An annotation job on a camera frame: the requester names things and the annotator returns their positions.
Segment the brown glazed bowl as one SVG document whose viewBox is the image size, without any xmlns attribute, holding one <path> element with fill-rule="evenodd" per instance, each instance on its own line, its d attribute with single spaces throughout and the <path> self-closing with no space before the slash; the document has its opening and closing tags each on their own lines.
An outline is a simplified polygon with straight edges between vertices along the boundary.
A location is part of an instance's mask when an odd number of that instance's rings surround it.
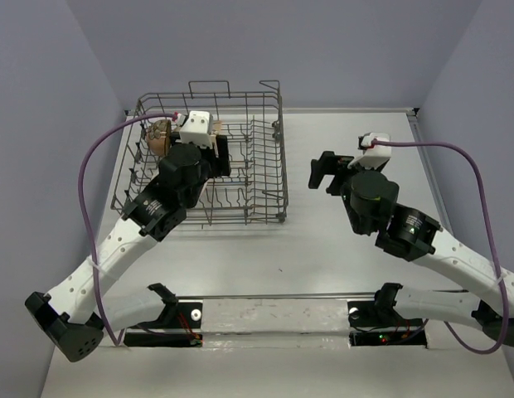
<svg viewBox="0 0 514 398">
<path fill-rule="evenodd" d="M 151 124 L 146 132 L 146 142 L 150 151 L 163 158 L 167 155 L 170 148 L 170 134 L 172 124 L 168 119 L 162 119 Z"/>
</svg>

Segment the white bowl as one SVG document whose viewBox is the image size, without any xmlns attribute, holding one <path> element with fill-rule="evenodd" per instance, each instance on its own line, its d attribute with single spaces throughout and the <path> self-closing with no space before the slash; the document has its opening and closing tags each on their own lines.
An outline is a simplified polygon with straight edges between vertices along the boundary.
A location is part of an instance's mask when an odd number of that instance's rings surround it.
<svg viewBox="0 0 514 398">
<path fill-rule="evenodd" d="M 222 131 L 222 121 L 221 120 L 216 120 L 213 122 L 213 125 L 212 125 L 212 131 L 211 131 L 211 134 L 212 135 L 219 135 Z"/>
</svg>

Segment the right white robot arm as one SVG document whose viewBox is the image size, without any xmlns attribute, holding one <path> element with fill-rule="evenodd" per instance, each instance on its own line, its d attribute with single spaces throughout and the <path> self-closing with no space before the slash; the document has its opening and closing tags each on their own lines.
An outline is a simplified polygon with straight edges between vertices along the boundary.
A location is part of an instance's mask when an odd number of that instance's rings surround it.
<svg viewBox="0 0 514 398">
<path fill-rule="evenodd" d="M 352 231 L 376 235 L 388 255 L 425 267 L 460 286 L 460 291 L 418 290 L 400 283 L 378 289 L 361 317 L 393 326 L 427 318 L 483 332 L 514 347 L 514 273 L 495 270 L 492 261 L 458 241 L 438 221 L 398 202 L 400 187 L 381 167 L 365 168 L 350 156 L 325 151 L 311 161 L 308 186 L 331 176 L 327 194 L 340 197 Z"/>
</svg>

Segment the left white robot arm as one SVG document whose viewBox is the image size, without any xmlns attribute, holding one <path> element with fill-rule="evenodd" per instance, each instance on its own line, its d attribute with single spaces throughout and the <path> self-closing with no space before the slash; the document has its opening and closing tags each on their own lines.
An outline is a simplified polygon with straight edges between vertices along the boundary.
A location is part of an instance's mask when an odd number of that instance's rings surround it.
<svg viewBox="0 0 514 398">
<path fill-rule="evenodd" d="M 26 299 L 28 312 L 70 362 L 91 354 L 108 328 L 165 328 L 178 316 L 177 296 L 162 284 L 150 284 L 107 311 L 99 305 L 135 261 L 186 220 L 209 179 L 230 176 L 227 137 L 210 140 L 207 146 L 184 140 L 171 146 L 157 176 L 123 209 L 95 255 L 48 292 Z"/>
</svg>

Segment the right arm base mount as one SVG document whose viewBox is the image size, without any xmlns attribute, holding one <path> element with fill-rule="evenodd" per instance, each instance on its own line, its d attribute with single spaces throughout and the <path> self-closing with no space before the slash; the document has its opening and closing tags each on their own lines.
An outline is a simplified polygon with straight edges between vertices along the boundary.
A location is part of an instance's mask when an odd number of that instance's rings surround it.
<svg viewBox="0 0 514 398">
<path fill-rule="evenodd" d="M 370 300 L 347 303 L 352 347 L 427 347 L 426 321 L 403 318 L 394 309 L 401 284 L 386 283 Z"/>
</svg>

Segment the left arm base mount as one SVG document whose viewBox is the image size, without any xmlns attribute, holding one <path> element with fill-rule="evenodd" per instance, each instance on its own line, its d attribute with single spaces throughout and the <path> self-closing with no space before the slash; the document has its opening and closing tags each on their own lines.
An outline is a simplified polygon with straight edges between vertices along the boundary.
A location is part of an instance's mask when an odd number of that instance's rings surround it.
<svg viewBox="0 0 514 398">
<path fill-rule="evenodd" d="M 203 345 L 201 315 L 203 303 L 181 301 L 164 285 L 148 286 L 162 303 L 160 314 L 153 321 L 128 328 L 124 344 L 128 347 L 199 348 Z"/>
</svg>

